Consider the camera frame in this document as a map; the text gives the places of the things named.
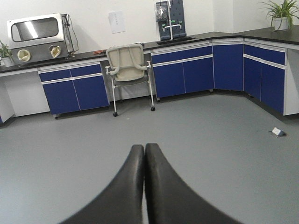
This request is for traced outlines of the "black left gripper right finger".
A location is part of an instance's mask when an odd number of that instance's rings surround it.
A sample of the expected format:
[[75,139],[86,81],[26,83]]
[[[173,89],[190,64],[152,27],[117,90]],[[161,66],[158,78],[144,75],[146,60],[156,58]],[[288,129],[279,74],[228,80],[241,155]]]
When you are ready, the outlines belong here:
[[238,224],[190,188],[157,143],[145,147],[145,197],[150,224]]

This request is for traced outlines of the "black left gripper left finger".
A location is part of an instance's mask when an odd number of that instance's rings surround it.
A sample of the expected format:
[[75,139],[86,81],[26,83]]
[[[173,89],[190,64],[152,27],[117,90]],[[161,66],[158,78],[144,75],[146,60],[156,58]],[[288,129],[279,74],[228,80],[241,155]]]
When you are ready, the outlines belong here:
[[88,205],[63,224],[142,224],[144,147],[133,145],[124,164]]

